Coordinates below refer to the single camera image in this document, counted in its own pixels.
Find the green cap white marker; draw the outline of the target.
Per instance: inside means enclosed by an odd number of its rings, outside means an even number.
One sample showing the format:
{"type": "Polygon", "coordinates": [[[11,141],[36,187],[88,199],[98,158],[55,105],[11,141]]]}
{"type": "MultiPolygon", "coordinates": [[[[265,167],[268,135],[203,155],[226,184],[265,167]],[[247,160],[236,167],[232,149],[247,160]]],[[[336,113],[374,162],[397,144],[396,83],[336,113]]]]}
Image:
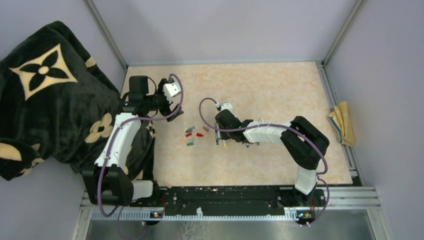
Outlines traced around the green cap white marker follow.
{"type": "MultiPolygon", "coordinates": [[[[216,128],[216,129],[218,129],[219,128],[219,126],[218,126],[218,123],[215,121],[214,122],[214,127],[216,128]]],[[[215,129],[215,143],[216,143],[216,145],[218,146],[219,144],[220,144],[220,133],[219,133],[219,131],[218,130],[216,130],[215,129]]]]}

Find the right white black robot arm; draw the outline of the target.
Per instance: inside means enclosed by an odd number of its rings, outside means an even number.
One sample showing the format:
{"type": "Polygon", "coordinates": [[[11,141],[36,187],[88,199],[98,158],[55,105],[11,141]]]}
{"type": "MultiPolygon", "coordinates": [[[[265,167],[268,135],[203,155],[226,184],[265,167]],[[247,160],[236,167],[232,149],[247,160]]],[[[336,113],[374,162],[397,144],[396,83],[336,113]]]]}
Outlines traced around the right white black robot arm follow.
{"type": "Polygon", "coordinates": [[[328,171],[325,154],[330,141],[305,117],[296,116],[289,125],[252,119],[240,121],[230,110],[223,109],[215,116],[215,121],[223,140],[285,146],[298,165],[292,190],[294,202],[307,206],[313,200],[318,177],[328,171]]]}

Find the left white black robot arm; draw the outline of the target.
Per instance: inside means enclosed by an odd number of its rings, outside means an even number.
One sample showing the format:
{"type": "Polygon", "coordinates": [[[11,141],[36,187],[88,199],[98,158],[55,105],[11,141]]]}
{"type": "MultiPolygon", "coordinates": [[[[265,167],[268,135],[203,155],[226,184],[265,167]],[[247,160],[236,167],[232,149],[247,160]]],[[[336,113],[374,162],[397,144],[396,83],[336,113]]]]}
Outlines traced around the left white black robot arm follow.
{"type": "Polygon", "coordinates": [[[158,185],[153,180],[131,180],[125,167],[134,139],[143,123],[166,120],[171,122],[183,114],[182,103],[174,109],[174,99],[184,98],[179,77],[171,73],[149,94],[148,76],[129,78],[129,91],[124,94],[118,107],[113,129],[108,141],[92,166],[82,171],[89,200],[98,206],[129,206],[142,200],[154,207],[160,202],[158,185]]]}

